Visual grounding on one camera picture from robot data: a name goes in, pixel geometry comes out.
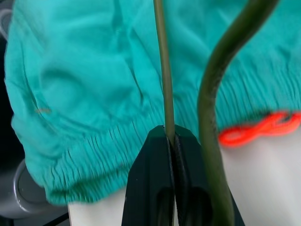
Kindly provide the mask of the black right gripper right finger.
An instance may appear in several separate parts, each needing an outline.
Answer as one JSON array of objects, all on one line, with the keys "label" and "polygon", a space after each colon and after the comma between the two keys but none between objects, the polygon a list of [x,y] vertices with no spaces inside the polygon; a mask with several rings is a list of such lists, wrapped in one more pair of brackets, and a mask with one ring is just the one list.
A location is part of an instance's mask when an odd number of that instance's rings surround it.
[{"label": "black right gripper right finger", "polygon": [[179,226],[214,226],[201,145],[192,132],[176,125],[174,188]]}]

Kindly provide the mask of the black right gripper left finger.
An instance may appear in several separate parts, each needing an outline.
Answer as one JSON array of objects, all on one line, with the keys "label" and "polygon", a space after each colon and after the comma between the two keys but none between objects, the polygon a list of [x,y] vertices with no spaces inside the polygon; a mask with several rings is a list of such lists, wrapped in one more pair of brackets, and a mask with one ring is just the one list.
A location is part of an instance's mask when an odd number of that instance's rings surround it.
[{"label": "black right gripper left finger", "polygon": [[163,126],[147,135],[127,179],[125,226],[173,226],[174,182]]}]

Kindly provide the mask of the olive green wire hanger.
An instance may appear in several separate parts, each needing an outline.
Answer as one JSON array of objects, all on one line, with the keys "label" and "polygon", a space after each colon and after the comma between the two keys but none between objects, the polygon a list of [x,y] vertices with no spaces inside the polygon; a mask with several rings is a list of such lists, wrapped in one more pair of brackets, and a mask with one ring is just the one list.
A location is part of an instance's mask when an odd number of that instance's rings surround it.
[{"label": "olive green wire hanger", "polygon": [[[166,135],[175,145],[173,86],[162,0],[154,1],[156,30],[161,60]],[[222,36],[210,56],[198,94],[199,140],[213,207],[212,226],[234,226],[235,215],[222,154],[218,145],[215,99],[225,70],[239,50],[256,34],[279,0],[248,0],[248,3]]]}]

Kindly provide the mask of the teal green shorts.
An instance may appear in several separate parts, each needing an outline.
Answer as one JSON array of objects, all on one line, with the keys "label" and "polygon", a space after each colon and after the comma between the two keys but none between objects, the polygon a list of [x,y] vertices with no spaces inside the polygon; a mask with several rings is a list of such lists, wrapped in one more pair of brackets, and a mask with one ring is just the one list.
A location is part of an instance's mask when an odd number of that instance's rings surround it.
[{"label": "teal green shorts", "polygon": [[[164,123],[153,0],[15,0],[5,54],[12,127],[51,204],[123,188]],[[229,65],[218,129],[301,110],[301,0],[280,0]]]}]

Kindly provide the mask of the grey round stool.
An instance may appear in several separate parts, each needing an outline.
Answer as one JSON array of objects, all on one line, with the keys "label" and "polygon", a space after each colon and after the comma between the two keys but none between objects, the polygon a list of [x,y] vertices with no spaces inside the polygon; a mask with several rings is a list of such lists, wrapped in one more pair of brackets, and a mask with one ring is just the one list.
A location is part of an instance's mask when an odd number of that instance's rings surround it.
[{"label": "grey round stool", "polygon": [[64,206],[52,205],[47,201],[45,189],[32,179],[25,160],[22,160],[16,169],[13,191],[17,209],[21,211],[22,217],[65,209]]}]

